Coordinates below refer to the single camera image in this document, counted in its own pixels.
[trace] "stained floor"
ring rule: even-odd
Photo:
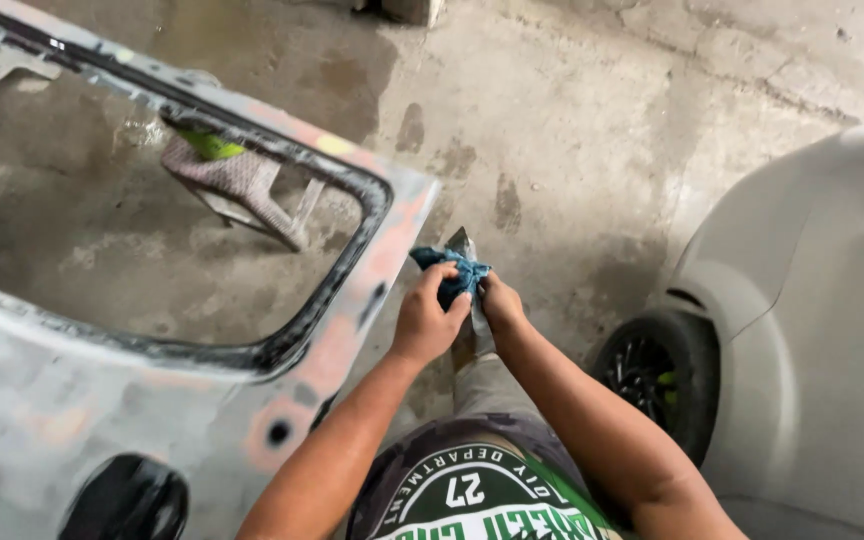
[[[438,175],[419,242],[466,227],[576,362],[662,290],[732,184],[858,121],[755,74],[724,76],[679,34],[624,14],[677,13],[659,0],[451,2],[433,30],[329,3],[30,3]],[[682,34],[718,24],[706,19],[688,19]],[[88,322],[200,342],[251,340],[287,321],[354,230],[354,200],[327,190],[312,249],[289,253],[221,227],[169,178],[159,166],[167,137],[146,111],[68,75],[0,84],[0,289]],[[294,205],[304,181],[284,178],[275,196]],[[350,384],[388,346],[418,274],[405,264]],[[436,362],[407,409],[445,412],[450,388],[448,362]]]

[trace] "tire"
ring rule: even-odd
[[[619,362],[617,355],[628,351],[629,344],[639,342],[649,344],[648,348],[640,346],[644,351],[637,357],[637,363],[644,366],[640,369],[651,369],[659,363],[667,366],[669,362],[674,366],[674,390],[664,390],[666,403],[662,406],[664,410],[671,412],[674,422],[668,422],[663,428],[695,466],[699,467],[705,459],[713,436],[719,401],[721,358],[713,325],[706,319],[675,309],[644,311],[619,325],[606,339],[595,354],[589,374],[606,388],[616,391],[614,386]],[[660,379],[667,385],[673,377]],[[629,390],[623,392],[626,392],[623,396],[626,401],[636,405],[630,400]],[[669,403],[669,392],[673,392],[675,396],[672,404]],[[653,397],[657,394],[656,391],[650,393]],[[642,394],[638,394],[636,398],[642,398]],[[637,401],[637,407],[642,410],[642,399]]]

